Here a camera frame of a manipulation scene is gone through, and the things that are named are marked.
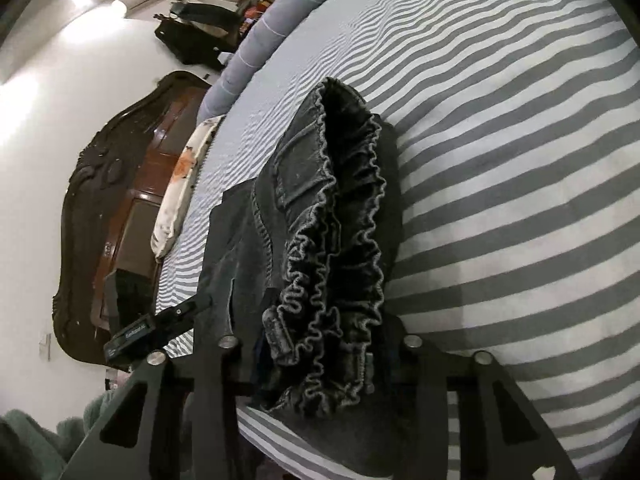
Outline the dark grey denim pants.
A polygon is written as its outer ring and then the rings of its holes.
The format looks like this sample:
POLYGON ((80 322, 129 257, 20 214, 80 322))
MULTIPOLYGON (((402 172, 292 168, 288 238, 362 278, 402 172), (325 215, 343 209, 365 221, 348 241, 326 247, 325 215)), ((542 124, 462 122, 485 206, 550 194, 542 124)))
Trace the dark grey denim pants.
POLYGON ((310 90, 257 177, 209 216, 197 346, 270 344, 270 383, 250 406, 317 451, 388 477, 405 444, 404 329, 384 308, 402 239, 393 128, 347 84, 310 90), (375 354, 375 392, 363 393, 375 354))

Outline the dark carved wooden headboard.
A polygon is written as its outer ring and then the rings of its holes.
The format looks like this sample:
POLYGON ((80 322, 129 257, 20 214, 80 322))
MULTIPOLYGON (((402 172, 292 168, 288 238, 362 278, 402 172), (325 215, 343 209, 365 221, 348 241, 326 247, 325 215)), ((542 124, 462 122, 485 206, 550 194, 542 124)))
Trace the dark carved wooden headboard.
POLYGON ((160 266, 151 235, 208 83, 178 70, 125 108, 79 154, 61 217, 55 338, 72 359, 103 365, 114 333, 152 311, 160 266))

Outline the floral white orange pillow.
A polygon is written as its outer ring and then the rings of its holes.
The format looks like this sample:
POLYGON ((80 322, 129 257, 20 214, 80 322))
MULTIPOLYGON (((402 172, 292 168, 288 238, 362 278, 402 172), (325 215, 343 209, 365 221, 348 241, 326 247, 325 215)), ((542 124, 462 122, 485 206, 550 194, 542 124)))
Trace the floral white orange pillow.
POLYGON ((181 232, 200 167, 224 115, 203 120, 192 132, 169 179, 156 216, 150 245, 156 261, 170 252, 181 232))

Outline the grey white striped bed sheet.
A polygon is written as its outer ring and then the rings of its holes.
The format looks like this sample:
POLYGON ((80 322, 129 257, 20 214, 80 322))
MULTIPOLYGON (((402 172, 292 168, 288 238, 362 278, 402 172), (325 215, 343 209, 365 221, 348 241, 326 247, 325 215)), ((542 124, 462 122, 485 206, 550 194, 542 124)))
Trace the grey white striped bed sheet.
POLYGON ((192 296, 209 211, 334 77, 398 134, 408 330, 485 349, 585 479, 639 421, 639 49, 606 0, 326 0, 235 101, 156 304, 192 296))

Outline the dark clothes hanging on rack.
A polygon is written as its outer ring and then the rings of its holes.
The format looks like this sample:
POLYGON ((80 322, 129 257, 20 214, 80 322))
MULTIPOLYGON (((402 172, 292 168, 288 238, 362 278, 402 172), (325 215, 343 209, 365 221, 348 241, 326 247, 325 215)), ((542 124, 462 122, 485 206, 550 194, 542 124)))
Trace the dark clothes hanging on rack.
POLYGON ((235 54, 271 5, 271 0, 239 0, 229 10, 216 4, 177 1, 167 15, 154 15, 158 21, 154 34, 181 64, 221 72, 220 56, 235 54))

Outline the grey long bolster pillow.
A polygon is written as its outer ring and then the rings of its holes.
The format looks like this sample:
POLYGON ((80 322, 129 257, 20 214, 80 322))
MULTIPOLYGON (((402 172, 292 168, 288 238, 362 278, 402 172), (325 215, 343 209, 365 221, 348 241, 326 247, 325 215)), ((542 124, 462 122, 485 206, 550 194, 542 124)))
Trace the grey long bolster pillow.
POLYGON ((252 77, 290 33, 326 0, 274 0, 250 29, 216 82, 207 90, 198 121, 228 113, 252 77))

